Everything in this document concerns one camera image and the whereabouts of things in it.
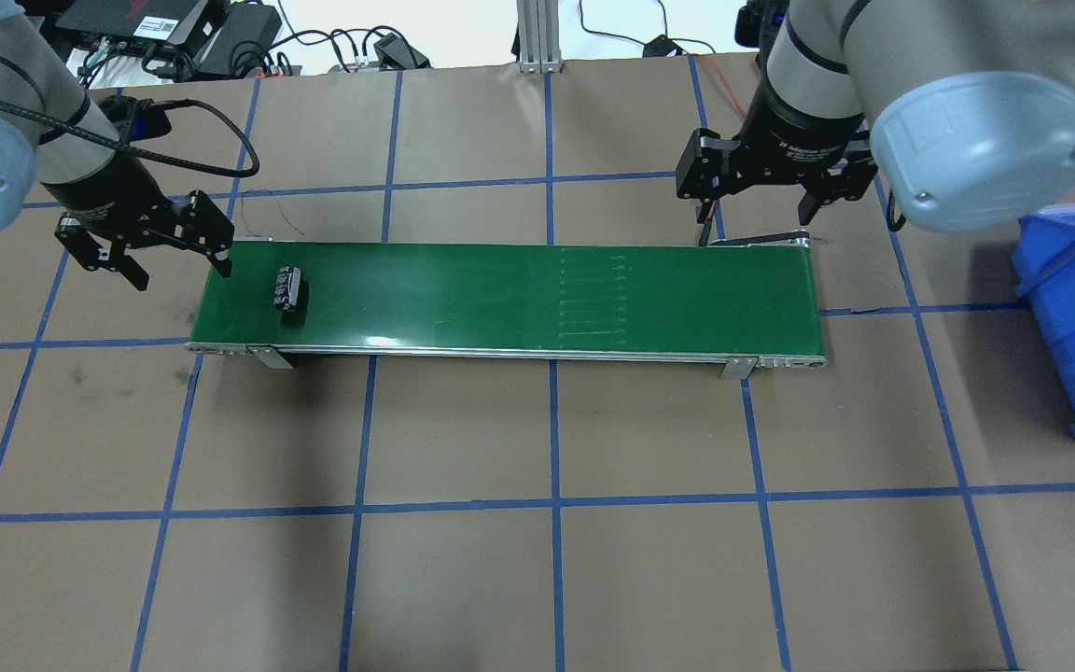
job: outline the robotic arm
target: robotic arm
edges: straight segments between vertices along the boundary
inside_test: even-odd
[[[138,161],[149,158],[231,177],[256,173],[259,165],[250,142],[206,103],[155,103],[146,112],[155,118],[163,110],[191,105],[213,111],[242,138],[252,169],[204,167],[132,147],[135,103],[129,108],[131,118],[116,119],[125,128],[120,138],[116,124],[90,101],[23,9],[0,0],[0,230],[17,217],[39,177],[68,210],[57,226],[57,239],[87,271],[119,272],[144,290],[148,273],[128,251],[171,245],[209,257],[223,276],[230,275],[227,254],[234,225],[201,191],[168,200]]]
[[[731,140],[692,133],[675,170],[701,224],[721,196],[802,184],[806,225],[878,167],[905,217],[944,232],[1075,188],[1075,0],[750,0],[739,33],[763,49],[749,115]]]

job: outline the tiled floor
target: tiled floor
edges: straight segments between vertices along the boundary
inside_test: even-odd
[[[739,97],[747,56],[718,56]],[[671,171],[739,118],[704,60],[218,82],[264,161],[204,188],[240,234],[690,245]],[[155,147],[231,165],[178,112]],[[792,229],[794,188],[725,201]],[[0,235],[0,669],[1075,669],[1072,411],[1016,226],[826,209],[832,363],[310,358],[182,345],[206,264],[135,294],[56,210]],[[739,292],[704,286],[703,292]]]

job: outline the green conveyor belt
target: green conveyor belt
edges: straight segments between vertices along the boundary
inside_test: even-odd
[[[191,349],[823,361],[805,247],[238,242],[230,258]],[[272,306],[283,266],[310,285],[299,314]]]

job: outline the metal bracket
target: metal bracket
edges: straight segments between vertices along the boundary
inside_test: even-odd
[[[520,72],[562,72],[558,47],[558,0],[517,0]]]
[[[725,362],[725,369],[720,371],[720,377],[723,380],[749,378],[749,374],[752,373],[756,366],[758,366],[757,357],[729,357],[729,361]]]
[[[247,352],[256,356],[256,358],[264,362],[268,369],[293,369],[293,366],[285,359],[285,356],[272,345],[247,345]]]

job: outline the white label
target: white label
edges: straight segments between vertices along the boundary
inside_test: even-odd
[[[144,17],[135,29],[135,38],[168,39],[178,23],[175,18]]]

